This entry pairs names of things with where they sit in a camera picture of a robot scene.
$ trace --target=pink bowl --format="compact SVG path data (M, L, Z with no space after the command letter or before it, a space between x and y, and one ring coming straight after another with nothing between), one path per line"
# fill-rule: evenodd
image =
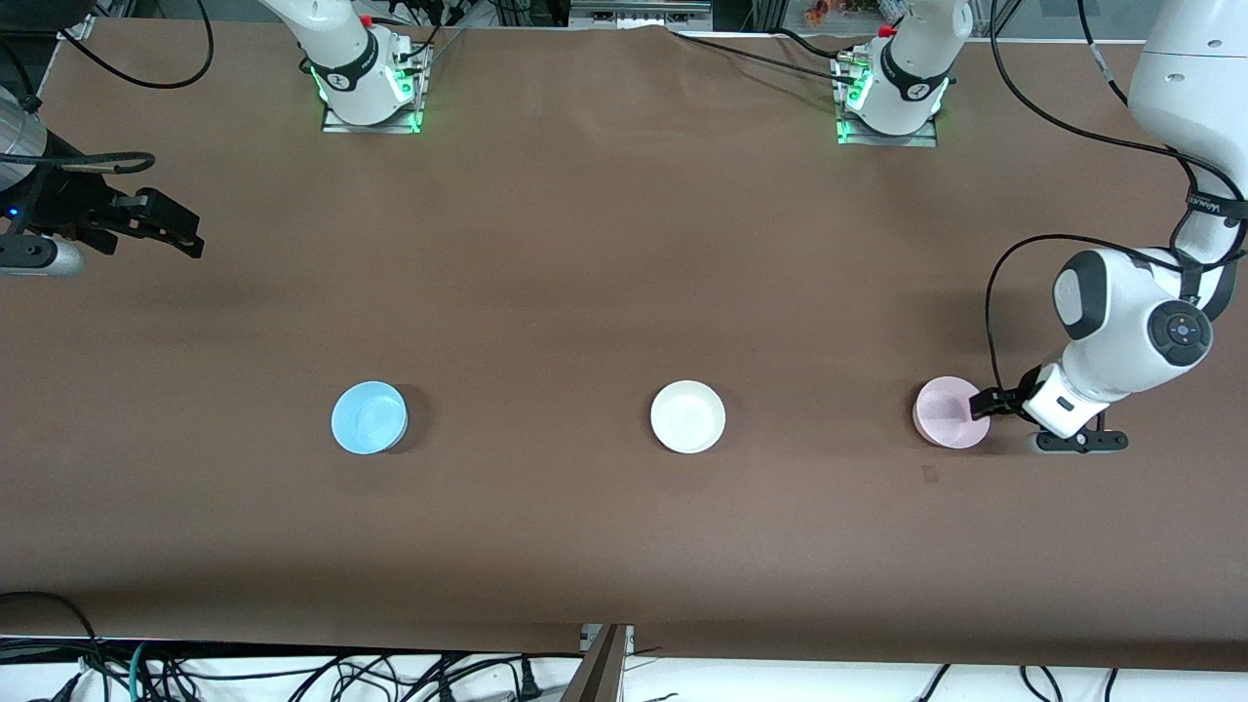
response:
M977 392L960 377L929 381L915 400L915 428L927 441L946 448L970 448L983 441L992 422L988 417L971 418L970 400Z

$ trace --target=white floor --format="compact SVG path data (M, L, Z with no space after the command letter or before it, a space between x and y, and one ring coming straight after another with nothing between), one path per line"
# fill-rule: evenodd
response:
M200 673L245 675L316 667L328 658L252 658L195 661L187 670ZM398 673L414 677L436 658L394 658ZM372 658L361 658L362 662ZM565 685L575 660L542 660L533 665L539 687ZM624 676L624 702L649 702L676 693L673 702L915 702L936 671L935 666L909 663L795 663L773 661L633 658ZM9 665L0 667L0 702L50 698L77 671L74 663ZM1065 702L1102 702L1107 671L1052 668ZM201 681L201 702L286 702L305 676L215 682ZM303 698L326 702L336 675L327 675ZM1032 668L1033 683L1050 693L1045 678ZM505 667L484 671L453 687L457 702L473 702L512 690ZM102 700L100 676L84 676L74 702ZM114 683L112 700L129 700ZM1248 700L1248 673L1173 671L1122 671L1113 702L1242 702ZM1007 666L953 666L932 702L1036 702L1023 687L1018 671ZM354 685L343 702L386 702L381 691Z

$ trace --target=table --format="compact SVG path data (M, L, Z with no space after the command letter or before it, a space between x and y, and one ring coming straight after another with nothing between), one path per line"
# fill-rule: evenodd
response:
M112 182L195 210L207 247L0 281L24 361L0 371L5 588L126 636L534 651L628 621L673 656L1248 660L1242 310L1199 368L1114 406L1123 455L910 426L927 378L990 382L982 286L1011 242L1157 244L1181 214L1178 167L1041 122L987 46L940 147L887 150L836 144L817 79L661 29L469 31L424 134L322 135L286 30L216 27L185 90L51 69L47 124L156 152ZM201 30L102 21L91 46L175 79ZM1138 47L1104 50L1126 79ZM1060 116L1142 136L1086 47L1005 52ZM1062 347L1047 291L1076 250L1003 274L1007 378ZM728 405L703 455L646 426L683 377ZM412 402L401 452L333 442L367 378Z

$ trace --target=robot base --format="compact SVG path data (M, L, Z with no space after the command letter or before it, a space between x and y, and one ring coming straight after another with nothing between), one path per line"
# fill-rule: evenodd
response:
M374 125L353 125L343 121L326 105L321 117L321 131L327 134L421 134L424 122L424 99L429 94L429 59L433 47L426 46L411 59L409 70L417 70L411 76L412 91L416 95L411 102L399 107L389 119Z
M854 51L841 51L836 59L831 59L829 62L832 69L832 75L847 75L854 79L861 77L862 71L866 70L869 60L865 54L859 51L859 49L865 49L865 46L856 46ZM867 146L936 146L936 120L934 117L929 117L927 121L924 122L924 126L919 127L919 131L902 136L880 134L879 131L866 126L862 117L854 114L854 111L845 105L850 100L850 95L856 89L857 86L854 85L845 85L840 82L832 84L832 101L836 104L837 144L865 144Z

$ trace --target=black band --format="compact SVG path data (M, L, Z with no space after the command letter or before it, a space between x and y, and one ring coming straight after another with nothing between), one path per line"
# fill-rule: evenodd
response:
M1179 249L1176 249L1172 255L1178 260L1179 266L1183 266L1179 272L1178 299L1196 305L1201 301L1201 276L1204 275L1204 267L1201 261Z
M1248 220L1248 201L1218 197L1208 192L1191 191L1187 194L1187 209L1228 220Z
M312 64L312 70L316 71L316 75L321 76L321 82L338 92L348 92L356 89L356 82L364 74L373 70L378 55L377 36L371 31L364 31L364 34L368 35L368 46L364 47L364 52L344 66L331 69L308 59L308 62Z
M901 99L906 102L921 102L926 100L927 96L931 95L934 90L938 89L948 76L948 69L945 69L945 72L932 77L919 77L906 72L897 65L897 61L892 59L892 40L889 40L889 42L884 45L884 50L880 51L880 66L884 69L885 77L889 79L889 82L897 86L897 90L901 92Z

